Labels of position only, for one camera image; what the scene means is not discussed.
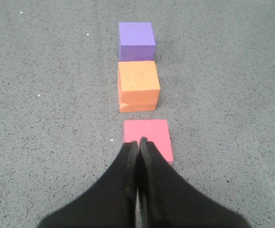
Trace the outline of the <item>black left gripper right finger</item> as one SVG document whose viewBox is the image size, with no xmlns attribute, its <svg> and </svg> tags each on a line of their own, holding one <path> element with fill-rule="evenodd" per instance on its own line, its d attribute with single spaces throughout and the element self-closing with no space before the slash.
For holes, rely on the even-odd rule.
<svg viewBox="0 0 275 228">
<path fill-rule="evenodd" d="M 138 193 L 145 228 L 249 228 L 246 219 L 187 183 L 143 137 Z"/>
</svg>

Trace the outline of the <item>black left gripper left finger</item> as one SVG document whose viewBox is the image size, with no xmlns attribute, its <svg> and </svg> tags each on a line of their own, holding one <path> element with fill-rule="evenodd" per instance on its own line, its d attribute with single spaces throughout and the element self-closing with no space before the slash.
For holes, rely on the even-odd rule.
<svg viewBox="0 0 275 228">
<path fill-rule="evenodd" d="M 137 142 L 124 143 L 111 166 L 89 190 L 45 217 L 38 227 L 135 227 L 137 158 Z"/>
</svg>

